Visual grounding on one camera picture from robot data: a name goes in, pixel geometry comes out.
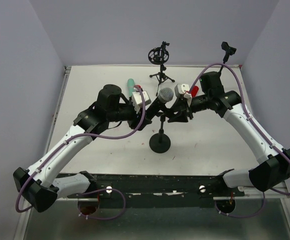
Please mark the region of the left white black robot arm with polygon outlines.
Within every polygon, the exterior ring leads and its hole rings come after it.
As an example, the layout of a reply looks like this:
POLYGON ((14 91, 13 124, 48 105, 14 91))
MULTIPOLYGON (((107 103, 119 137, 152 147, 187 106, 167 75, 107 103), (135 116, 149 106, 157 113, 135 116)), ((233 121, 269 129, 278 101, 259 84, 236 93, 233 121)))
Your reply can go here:
POLYGON ((15 210, 18 213, 30 210, 29 207, 19 207, 21 198, 41 213, 59 198, 88 193, 94 181, 86 173, 64 178, 57 176, 75 155, 95 139, 122 140, 140 131, 146 119, 146 106, 152 101, 140 85, 131 89, 131 96, 126 98, 119 86, 106 84, 99 91, 97 100, 77 115, 66 134, 51 150, 31 166, 14 171, 13 179, 18 191, 15 210), (132 122, 131 132, 120 136, 103 134, 110 122, 124 121, 132 122))

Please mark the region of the short black round-base stand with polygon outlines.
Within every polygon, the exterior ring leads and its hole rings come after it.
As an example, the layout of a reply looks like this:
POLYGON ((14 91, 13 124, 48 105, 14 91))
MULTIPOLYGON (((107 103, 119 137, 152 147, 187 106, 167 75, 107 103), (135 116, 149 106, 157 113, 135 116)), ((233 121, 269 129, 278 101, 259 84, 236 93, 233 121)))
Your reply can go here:
POLYGON ((171 147, 171 140, 165 134, 165 131, 164 131, 164 123, 168 115, 169 115, 169 110, 167 107, 159 110, 155 114, 156 117, 159 117, 160 128, 158 130, 158 133, 155 133, 154 135, 151 136, 149 140, 149 147, 153 152, 157 154, 166 153, 171 147))

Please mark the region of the black tripod shock mount stand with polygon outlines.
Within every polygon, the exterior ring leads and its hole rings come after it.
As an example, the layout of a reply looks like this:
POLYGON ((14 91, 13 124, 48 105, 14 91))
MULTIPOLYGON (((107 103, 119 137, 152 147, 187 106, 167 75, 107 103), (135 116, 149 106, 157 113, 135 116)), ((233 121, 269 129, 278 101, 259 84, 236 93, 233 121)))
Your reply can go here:
POLYGON ((151 64, 159 66, 158 73, 149 75, 150 78, 156 77, 156 79, 158 81, 156 96, 158 95, 159 88, 160 88, 160 85, 162 83, 164 83, 167 80, 170 80, 172 83, 175 82, 174 79, 170 78, 165 73, 165 71, 167 70, 167 68, 165 67, 165 63, 170 58, 170 54, 166 49, 169 45, 170 45, 170 43, 168 43, 166 41, 162 41, 160 46, 151 49, 147 55, 148 60, 151 64))

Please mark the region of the mint green microphone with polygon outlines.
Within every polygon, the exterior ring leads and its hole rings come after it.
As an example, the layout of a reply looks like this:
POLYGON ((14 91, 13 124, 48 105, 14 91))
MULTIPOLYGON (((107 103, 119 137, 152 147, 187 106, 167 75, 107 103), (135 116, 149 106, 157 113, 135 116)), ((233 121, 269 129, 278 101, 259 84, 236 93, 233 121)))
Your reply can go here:
POLYGON ((127 80, 128 97, 130 98, 134 92, 135 81, 132 78, 127 80))

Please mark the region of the black mounting base plate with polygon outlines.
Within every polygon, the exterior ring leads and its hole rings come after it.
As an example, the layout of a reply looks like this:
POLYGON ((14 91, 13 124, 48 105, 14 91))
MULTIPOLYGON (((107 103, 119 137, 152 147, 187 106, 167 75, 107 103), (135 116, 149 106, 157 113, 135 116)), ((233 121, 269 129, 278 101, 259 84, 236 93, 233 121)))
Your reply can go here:
POLYGON ((75 193, 70 199, 99 201, 100 208, 212 208, 214 199, 243 197, 238 188, 229 188, 221 175, 129 175, 93 174, 87 195, 75 193))

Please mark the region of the black microphone silver grille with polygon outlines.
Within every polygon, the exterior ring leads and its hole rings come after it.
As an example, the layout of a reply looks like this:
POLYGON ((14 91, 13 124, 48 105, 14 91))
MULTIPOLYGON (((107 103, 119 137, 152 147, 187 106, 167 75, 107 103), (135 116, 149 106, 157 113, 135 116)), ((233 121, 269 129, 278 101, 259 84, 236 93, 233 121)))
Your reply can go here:
POLYGON ((157 95, 157 98, 150 104, 150 106, 157 107, 157 113, 166 108, 166 103, 170 102, 174 97, 174 92, 171 88, 162 88, 157 95))

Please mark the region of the tall black round-base stand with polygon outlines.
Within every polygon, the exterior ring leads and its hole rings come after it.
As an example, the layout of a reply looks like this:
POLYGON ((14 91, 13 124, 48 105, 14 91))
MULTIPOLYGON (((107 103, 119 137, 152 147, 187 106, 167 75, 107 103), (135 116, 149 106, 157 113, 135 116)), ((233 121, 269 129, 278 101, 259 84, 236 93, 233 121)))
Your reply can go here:
POLYGON ((222 64, 226 64, 230 58, 230 56, 234 55, 237 51, 235 47, 230 46, 226 41, 221 43, 221 49, 225 51, 225 55, 223 57, 222 64))

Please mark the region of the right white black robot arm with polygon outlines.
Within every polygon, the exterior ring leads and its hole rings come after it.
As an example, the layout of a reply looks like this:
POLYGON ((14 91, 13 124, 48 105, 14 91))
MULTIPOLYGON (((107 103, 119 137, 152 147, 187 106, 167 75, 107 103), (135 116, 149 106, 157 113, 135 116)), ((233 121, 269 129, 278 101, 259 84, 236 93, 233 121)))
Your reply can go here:
POLYGON ((290 178, 290 148, 283 147, 259 124, 245 104, 243 93, 225 91, 221 74, 216 71, 200 74, 198 81, 203 92, 199 96, 193 95, 193 86, 175 86, 177 100, 168 120, 187 122, 196 112, 212 110, 238 132, 254 154, 258 166, 224 173, 222 178, 227 187, 254 187, 265 192, 290 178))

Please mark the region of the red microphone grey grille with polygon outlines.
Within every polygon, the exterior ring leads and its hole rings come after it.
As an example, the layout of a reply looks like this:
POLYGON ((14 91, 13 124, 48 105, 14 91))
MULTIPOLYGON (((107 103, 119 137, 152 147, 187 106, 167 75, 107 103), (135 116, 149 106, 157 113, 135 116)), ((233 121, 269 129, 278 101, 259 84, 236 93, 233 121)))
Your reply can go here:
POLYGON ((199 87, 198 87, 197 85, 195 85, 195 86, 192 88, 192 90, 191 90, 191 96, 192 96, 193 98, 196 97, 197 94, 198 94, 198 92, 199 92, 199 87))

